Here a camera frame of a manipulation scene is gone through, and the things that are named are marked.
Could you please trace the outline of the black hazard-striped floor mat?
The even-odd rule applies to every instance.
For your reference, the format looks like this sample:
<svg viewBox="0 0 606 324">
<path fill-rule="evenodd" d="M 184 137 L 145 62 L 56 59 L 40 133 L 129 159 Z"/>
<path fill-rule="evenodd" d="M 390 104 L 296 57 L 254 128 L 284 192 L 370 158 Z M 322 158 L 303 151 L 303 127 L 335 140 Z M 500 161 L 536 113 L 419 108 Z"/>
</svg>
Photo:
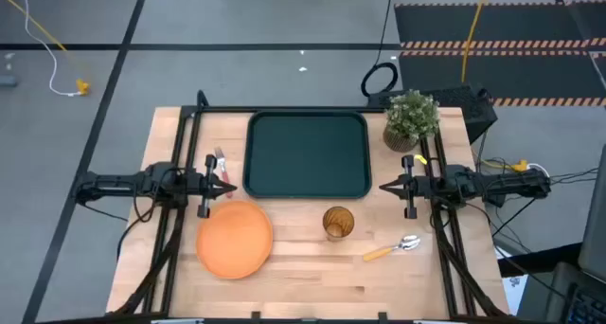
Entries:
<svg viewBox="0 0 606 324">
<path fill-rule="evenodd" d="M 401 84 L 497 106 L 606 106 L 606 1 L 398 4 Z"/>
</svg>

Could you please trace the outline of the spoon with yellow handle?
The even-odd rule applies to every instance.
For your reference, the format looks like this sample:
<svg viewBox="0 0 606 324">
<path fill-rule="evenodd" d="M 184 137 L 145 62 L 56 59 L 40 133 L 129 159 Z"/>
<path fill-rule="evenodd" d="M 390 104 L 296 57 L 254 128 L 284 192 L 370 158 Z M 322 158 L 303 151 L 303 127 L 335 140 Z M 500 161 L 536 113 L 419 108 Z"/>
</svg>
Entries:
<svg viewBox="0 0 606 324">
<path fill-rule="evenodd" d="M 396 245 L 381 248 L 363 255 L 363 261 L 373 261 L 389 255 L 396 250 L 412 250 L 419 246 L 420 238 L 416 235 L 404 236 Z"/>
</svg>

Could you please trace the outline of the fork with red handle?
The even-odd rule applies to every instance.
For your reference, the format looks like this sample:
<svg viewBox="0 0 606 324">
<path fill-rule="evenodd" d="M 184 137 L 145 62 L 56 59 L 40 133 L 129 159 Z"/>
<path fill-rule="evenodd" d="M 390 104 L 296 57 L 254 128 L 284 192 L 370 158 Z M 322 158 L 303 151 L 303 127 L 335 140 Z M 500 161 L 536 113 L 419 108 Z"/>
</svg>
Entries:
<svg viewBox="0 0 606 324">
<path fill-rule="evenodd" d="M 230 183 L 230 180 L 229 180 L 229 175 L 228 175 L 228 172 L 227 172 L 227 169 L 226 169 L 226 160 L 225 160 L 225 157 L 224 157 L 224 154 L 223 154 L 223 150 L 222 150 L 221 147 L 216 147 L 214 149 L 214 151 L 215 151 L 215 156 L 217 158 L 217 162 L 218 162 L 219 168 L 221 170 L 221 178 L 222 178 L 222 182 L 223 182 L 222 189 L 225 190 L 224 195 L 227 198 L 232 198 L 233 197 L 233 191 L 227 189 L 227 185 Z"/>
</svg>

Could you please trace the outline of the black keyboard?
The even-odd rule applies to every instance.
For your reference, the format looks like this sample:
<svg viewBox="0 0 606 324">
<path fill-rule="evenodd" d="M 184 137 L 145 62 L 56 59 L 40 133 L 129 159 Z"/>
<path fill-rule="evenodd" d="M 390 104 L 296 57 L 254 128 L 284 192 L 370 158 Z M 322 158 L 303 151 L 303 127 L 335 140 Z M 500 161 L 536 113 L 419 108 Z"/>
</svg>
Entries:
<svg viewBox="0 0 606 324">
<path fill-rule="evenodd" d="M 606 295 L 574 285 L 564 314 L 565 324 L 606 324 Z"/>
</svg>

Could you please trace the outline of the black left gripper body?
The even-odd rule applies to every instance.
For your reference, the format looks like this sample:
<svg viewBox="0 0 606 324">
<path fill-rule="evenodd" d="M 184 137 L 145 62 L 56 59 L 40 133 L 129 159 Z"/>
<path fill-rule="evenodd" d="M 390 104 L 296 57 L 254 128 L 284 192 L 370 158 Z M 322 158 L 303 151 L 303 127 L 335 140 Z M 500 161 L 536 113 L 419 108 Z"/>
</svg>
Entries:
<svg viewBox="0 0 606 324">
<path fill-rule="evenodd" d="M 209 201 L 212 197 L 214 187 L 213 175 L 217 166 L 217 158 L 213 154 L 208 154 L 205 157 L 205 174 L 193 172 L 188 178 L 188 187 L 191 194 L 200 195 L 202 197 L 201 204 L 198 206 L 197 217 L 209 217 Z"/>
</svg>

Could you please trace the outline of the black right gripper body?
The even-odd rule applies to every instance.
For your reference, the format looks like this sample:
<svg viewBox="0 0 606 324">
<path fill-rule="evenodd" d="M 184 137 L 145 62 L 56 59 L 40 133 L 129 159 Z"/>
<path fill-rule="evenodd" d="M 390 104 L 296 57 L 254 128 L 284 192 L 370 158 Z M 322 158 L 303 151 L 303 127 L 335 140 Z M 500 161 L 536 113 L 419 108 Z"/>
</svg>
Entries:
<svg viewBox="0 0 606 324">
<path fill-rule="evenodd" d="M 408 201 L 408 206 L 406 207 L 406 209 L 404 211 L 404 217 L 406 219 L 417 219 L 418 218 L 417 208 L 415 207 L 415 204 L 414 204 L 416 180 L 413 175 L 413 168 L 414 168 L 415 161 L 418 161 L 418 160 L 414 159 L 414 154 L 408 154 L 402 158 L 402 166 L 405 169 L 405 181 L 404 181 L 403 185 L 405 187 L 405 192 L 406 192 L 407 201 Z"/>
</svg>

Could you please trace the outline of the potted plant in ribbed pot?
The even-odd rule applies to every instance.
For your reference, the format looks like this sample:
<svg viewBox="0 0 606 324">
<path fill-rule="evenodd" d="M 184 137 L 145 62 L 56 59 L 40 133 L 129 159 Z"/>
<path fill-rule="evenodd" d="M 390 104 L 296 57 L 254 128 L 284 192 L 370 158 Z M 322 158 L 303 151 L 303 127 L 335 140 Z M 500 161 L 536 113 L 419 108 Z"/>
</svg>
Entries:
<svg viewBox="0 0 606 324">
<path fill-rule="evenodd" d="M 439 102 L 432 95 L 408 90 L 391 100 L 386 110 L 383 141 L 395 152 L 411 151 L 417 143 L 439 130 Z"/>
</svg>

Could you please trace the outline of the orange plastic plate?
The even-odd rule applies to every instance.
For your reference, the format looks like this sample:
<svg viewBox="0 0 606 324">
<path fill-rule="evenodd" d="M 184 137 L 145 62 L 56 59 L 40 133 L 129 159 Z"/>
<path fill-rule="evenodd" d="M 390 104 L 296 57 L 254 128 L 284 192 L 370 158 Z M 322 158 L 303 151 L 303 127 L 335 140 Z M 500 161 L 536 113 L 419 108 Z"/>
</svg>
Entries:
<svg viewBox="0 0 606 324">
<path fill-rule="evenodd" d="M 273 226 L 255 203 L 232 200 L 211 208 L 200 222 L 196 255 L 202 266 L 220 279 L 243 279 L 268 259 L 273 245 Z"/>
</svg>

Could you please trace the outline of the dark green plastic tray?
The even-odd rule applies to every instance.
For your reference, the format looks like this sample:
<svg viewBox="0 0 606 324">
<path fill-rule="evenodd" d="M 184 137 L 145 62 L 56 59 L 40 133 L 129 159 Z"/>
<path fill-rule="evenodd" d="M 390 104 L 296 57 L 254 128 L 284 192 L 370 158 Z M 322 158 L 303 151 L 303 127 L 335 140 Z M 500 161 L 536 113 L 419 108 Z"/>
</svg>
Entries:
<svg viewBox="0 0 606 324">
<path fill-rule="evenodd" d="M 265 111 L 247 124 L 242 186 L 255 198 L 359 199 L 372 187 L 357 112 Z"/>
</svg>

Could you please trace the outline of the black aluminium table frame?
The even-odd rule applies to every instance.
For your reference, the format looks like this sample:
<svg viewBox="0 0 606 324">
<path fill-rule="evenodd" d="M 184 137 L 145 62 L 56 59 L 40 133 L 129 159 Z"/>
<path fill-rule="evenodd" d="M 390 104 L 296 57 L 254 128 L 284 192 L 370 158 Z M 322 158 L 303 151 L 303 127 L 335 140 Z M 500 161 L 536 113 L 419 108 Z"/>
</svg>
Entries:
<svg viewBox="0 0 606 324">
<path fill-rule="evenodd" d="M 194 165 L 201 168 L 205 155 L 217 145 L 223 147 L 232 182 L 239 190 L 233 200 L 257 203 L 274 227 L 274 241 L 268 260 L 244 279 L 219 279 L 207 272 L 195 255 L 196 216 L 200 197 L 195 196 L 185 210 L 179 255 L 172 288 L 167 297 L 169 316 L 251 319 L 378 319 L 386 313 L 391 320 L 449 318 L 445 287 L 452 286 L 454 309 L 468 315 L 471 304 L 476 315 L 485 315 L 478 300 L 465 302 L 465 287 L 454 267 L 445 284 L 436 234 L 430 226 L 428 201 L 415 201 L 416 220 L 403 217 L 404 201 L 379 184 L 403 172 L 401 157 L 383 143 L 383 112 L 339 107 L 259 107 L 255 111 L 360 111 L 368 125 L 373 187 L 361 199 L 258 199 L 250 198 L 241 186 L 246 129 L 253 111 L 242 107 L 214 107 L 202 116 Z M 322 216 L 332 206 L 352 210 L 355 226 L 352 238 L 329 241 L 322 229 Z M 462 251 L 470 273 L 487 297 L 503 312 L 509 312 L 504 284 L 488 220 L 475 207 L 457 213 Z M 150 270 L 161 211 L 147 224 L 139 224 L 126 237 L 107 310 L 117 310 L 134 293 Z M 372 250 L 395 243 L 405 234 L 420 236 L 420 246 L 398 250 L 375 261 L 363 262 Z"/>
</svg>

